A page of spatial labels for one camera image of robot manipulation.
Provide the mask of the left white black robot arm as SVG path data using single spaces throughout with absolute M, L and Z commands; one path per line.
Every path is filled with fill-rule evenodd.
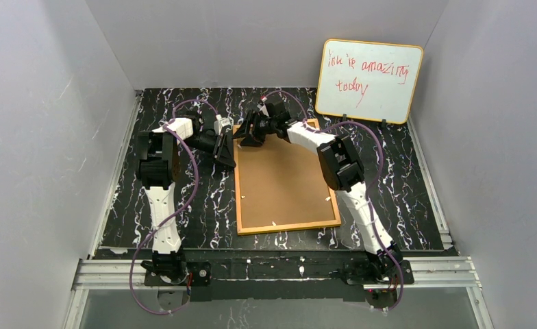
M 174 280 L 184 277 L 182 239 L 175 219 L 174 190 L 179 175 L 180 145 L 209 153 L 218 163 L 234 168 L 233 121 L 217 114 L 210 127 L 191 112 L 137 136 L 136 177 L 147 196 L 153 233 L 152 259 L 141 263 L 147 271 Z

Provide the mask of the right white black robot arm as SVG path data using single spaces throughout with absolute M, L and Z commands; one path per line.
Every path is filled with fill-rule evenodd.
M 283 103 L 264 101 L 246 112 L 234 137 L 242 146 L 261 147 L 269 134 L 317 155 L 324 181 L 349 209 L 374 269 L 381 277 L 402 273 L 403 257 L 376 213 L 365 182 L 364 164 L 351 137 L 331 134 L 328 128 L 313 128 L 293 118 Z

